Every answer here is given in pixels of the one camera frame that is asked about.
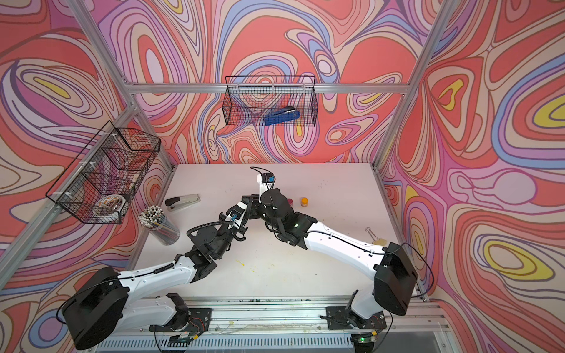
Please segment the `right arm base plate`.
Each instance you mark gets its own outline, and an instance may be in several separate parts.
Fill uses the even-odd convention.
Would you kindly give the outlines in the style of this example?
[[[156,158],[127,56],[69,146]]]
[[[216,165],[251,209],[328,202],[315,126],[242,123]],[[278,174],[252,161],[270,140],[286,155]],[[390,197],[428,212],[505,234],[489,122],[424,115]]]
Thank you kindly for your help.
[[[329,330],[370,329],[381,332],[388,327],[382,312],[374,314],[369,319],[363,319],[346,306],[328,306],[325,308],[325,315],[321,318],[328,323]]]

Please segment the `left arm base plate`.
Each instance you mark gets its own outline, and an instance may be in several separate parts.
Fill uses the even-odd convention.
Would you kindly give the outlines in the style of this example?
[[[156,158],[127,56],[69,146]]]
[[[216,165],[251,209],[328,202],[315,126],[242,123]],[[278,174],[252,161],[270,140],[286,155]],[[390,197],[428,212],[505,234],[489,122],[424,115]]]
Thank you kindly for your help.
[[[150,325],[150,332],[189,332],[203,334],[211,323],[213,310],[209,307],[182,309],[165,325]]]

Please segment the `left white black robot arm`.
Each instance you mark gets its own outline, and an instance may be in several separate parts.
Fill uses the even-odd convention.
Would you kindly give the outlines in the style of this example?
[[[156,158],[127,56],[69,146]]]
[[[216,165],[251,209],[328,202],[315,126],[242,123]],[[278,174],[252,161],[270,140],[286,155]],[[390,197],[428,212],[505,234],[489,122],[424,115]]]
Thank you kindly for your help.
[[[234,240],[244,241],[247,212],[231,211],[216,222],[190,229],[192,249],[168,263],[130,272],[110,266],[98,270],[57,310],[76,349],[86,350],[125,327],[155,325],[179,329],[189,319],[188,308],[177,294],[148,300],[158,291],[206,278]]]

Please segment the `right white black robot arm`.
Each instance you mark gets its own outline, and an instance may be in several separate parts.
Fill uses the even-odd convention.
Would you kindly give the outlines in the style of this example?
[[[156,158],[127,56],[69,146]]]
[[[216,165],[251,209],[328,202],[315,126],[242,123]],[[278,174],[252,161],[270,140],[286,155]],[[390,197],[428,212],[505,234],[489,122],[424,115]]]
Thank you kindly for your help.
[[[357,317],[369,319],[383,310],[397,316],[407,313],[418,275],[400,244],[380,246],[350,238],[294,211],[277,188],[243,197],[240,206],[245,218],[263,220],[279,241],[326,254],[372,279],[371,288],[353,294],[350,310]]]

